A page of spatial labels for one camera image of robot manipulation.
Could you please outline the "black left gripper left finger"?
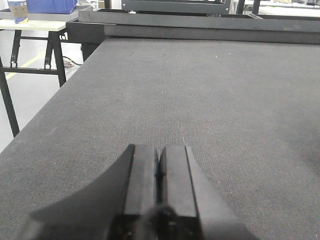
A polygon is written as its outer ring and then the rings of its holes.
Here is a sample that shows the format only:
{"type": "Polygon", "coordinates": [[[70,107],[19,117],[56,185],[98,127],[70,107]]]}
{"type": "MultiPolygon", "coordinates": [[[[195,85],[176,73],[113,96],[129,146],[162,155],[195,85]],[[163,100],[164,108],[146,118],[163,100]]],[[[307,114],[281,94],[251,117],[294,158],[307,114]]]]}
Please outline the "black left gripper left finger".
{"type": "Polygon", "coordinates": [[[17,240],[106,240],[157,201],[158,153],[150,145],[130,144],[89,185],[31,212],[17,240]]]}

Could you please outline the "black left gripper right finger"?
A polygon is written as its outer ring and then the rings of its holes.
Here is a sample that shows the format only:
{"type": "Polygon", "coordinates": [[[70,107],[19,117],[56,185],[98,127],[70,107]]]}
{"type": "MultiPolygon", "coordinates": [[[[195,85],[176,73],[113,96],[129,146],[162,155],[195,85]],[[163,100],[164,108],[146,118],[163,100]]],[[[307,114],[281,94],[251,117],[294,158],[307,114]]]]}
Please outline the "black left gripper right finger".
{"type": "Polygon", "coordinates": [[[182,239],[257,239],[212,186],[190,147],[166,146],[158,170],[159,200],[173,208],[182,239]]]}

